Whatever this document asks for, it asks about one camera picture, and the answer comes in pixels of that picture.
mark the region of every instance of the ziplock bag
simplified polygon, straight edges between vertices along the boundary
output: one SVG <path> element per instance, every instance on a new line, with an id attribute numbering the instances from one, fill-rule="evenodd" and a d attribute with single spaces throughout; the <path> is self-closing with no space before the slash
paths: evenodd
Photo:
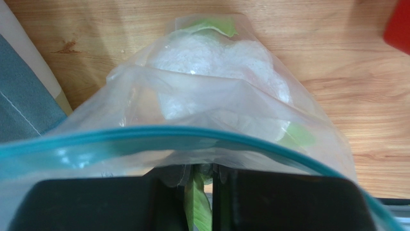
<path id="1" fill-rule="evenodd" d="M 246 17 L 195 14 L 115 68 L 49 137 L 0 146 L 0 229 L 39 180 L 201 163 L 356 180 L 346 138 Z M 365 196 L 380 227 L 399 227 Z"/>
<path id="2" fill-rule="evenodd" d="M 51 134 L 153 124 L 257 137 L 356 180 L 347 139 L 244 15 L 176 19 Z"/>

